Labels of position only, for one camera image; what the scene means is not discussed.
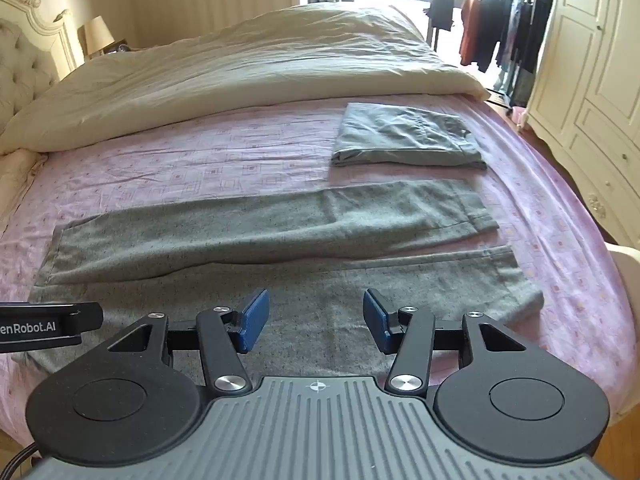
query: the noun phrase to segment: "crosshair symbol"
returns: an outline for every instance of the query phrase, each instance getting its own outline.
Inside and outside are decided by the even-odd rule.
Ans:
[[[325,388],[328,388],[329,386],[327,386],[324,383],[321,383],[320,381],[316,381],[315,383],[311,383],[308,388],[311,388],[313,391],[315,392],[321,392],[322,390],[324,390]]]

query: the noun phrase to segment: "table lamp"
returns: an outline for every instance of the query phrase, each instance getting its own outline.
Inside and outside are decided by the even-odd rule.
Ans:
[[[93,57],[94,54],[106,46],[109,46],[114,41],[109,27],[104,23],[102,16],[86,22],[83,27],[86,40],[86,52],[89,57]]]

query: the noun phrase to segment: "white duvet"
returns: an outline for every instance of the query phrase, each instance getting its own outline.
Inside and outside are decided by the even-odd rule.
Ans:
[[[86,63],[11,119],[0,154],[69,150],[249,106],[411,93],[488,97],[393,8],[291,7]]]

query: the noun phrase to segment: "patterned bedsheet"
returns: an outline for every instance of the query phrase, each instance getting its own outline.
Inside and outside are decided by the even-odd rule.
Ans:
[[[330,167],[348,102],[428,108],[461,116],[490,169],[394,164]],[[245,108],[50,156],[0,238],[0,298],[23,301],[53,228],[108,210],[195,198],[274,193],[398,178],[466,178],[500,224],[437,250],[511,244],[545,295],[520,333],[593,378],[620,406],[633,378],[635,335],[620,277],[598,229],[564,180],[486,104],[464,96],[380,96]],[[455,368],[433,363],[432,381]],[[0,428],[23,444],[33,365],[0,356]]]

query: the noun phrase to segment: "tufted headboard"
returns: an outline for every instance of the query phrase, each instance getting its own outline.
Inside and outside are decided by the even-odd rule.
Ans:
[[[40,0],[0,0],[0,134],[22,108],[84,62],[68,10],[53,23]]]

